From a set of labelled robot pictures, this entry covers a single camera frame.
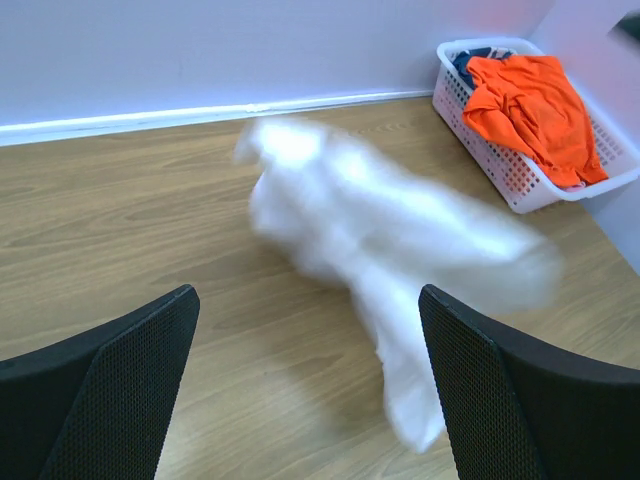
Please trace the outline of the white t shirt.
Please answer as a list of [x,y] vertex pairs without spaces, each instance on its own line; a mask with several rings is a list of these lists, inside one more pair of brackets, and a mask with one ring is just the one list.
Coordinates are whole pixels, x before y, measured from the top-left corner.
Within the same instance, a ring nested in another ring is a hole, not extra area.
[[434,285],[488,316],[539,308],[561,281],[561,254],[510,215],[327,124],[256,119],[234,159],[261,170],[249,198],[253,232],[301,275],[349,291],[381,362],[386,417],[406,447],[426,452],[445,423],[422,288]]

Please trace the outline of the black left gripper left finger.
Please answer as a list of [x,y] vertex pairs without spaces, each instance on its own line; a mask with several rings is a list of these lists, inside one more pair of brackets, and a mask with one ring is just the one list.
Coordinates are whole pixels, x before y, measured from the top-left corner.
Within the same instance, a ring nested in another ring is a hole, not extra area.
[[182,285],[2,361],[2,478],[154,478],[199,310]]

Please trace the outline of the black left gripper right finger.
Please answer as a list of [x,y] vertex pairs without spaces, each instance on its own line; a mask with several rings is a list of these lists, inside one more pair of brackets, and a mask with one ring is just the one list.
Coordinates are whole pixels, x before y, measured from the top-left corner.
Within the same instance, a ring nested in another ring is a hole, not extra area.
[[433,285],[419,310],[459,478],[638,478],[638,370],[553,346]]

